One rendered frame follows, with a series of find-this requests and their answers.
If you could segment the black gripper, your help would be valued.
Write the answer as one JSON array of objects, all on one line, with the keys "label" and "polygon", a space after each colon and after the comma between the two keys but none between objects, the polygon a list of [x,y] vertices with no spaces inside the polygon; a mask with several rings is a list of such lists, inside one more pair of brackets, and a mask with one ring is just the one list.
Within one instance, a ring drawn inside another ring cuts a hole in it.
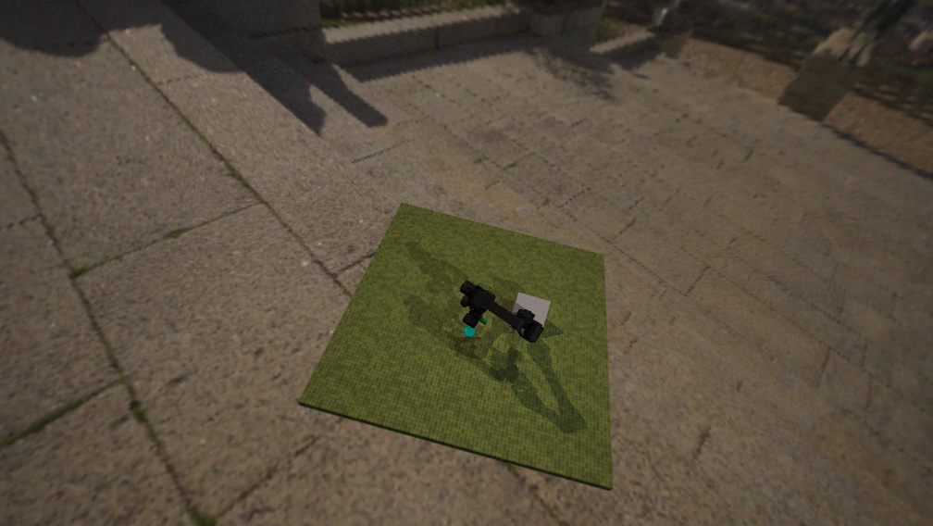
[{"label": "black gripper", "polygon": [[[493,297],[495,298],[495,295],[494,295],[494,294],[492,294],[492,293],[489,292],[488,290],[485,290],[485,291],[487,291],[491,296],[493,296]],[[476,325],[478,324],[479,320],[482,318],[482,314],[483,314],[484,312],[486,312],[487,310],[488,310],[488,309],[481,309],[481,308],[474,308],[474,307],[473,307],[473,309],[470,310],[469,313],[467,313],[467,314],[463,317],[463,322],[464,322],[465,324],[467,324],[469,327],[475,328]]]}]

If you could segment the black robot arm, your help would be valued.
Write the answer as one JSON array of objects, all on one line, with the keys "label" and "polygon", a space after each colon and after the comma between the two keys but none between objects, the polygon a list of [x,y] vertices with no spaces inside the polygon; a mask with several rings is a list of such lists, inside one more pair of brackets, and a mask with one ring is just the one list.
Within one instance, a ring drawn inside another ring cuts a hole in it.
[{"label": "black robot arm", "polygon": [[[488,309],[491,313],[510,324],[523,339],[526,339],[526,341],[530,343],[536,343],[542,331],[544,330],[542,325],[538,321],[534,320],[536,315],[531,313],[531,311],[528,311],[525,308],[519,309],[517,314],[514,315],[507,309],[495,303],[495,298],[487,291],[478,285],[474,285],[468,280],[462,284],[460,292],[464,294],[460,303],[462,307],[469,307],[471,310],[473,307]],[[522,333],[521,329],[526,330]]]}]

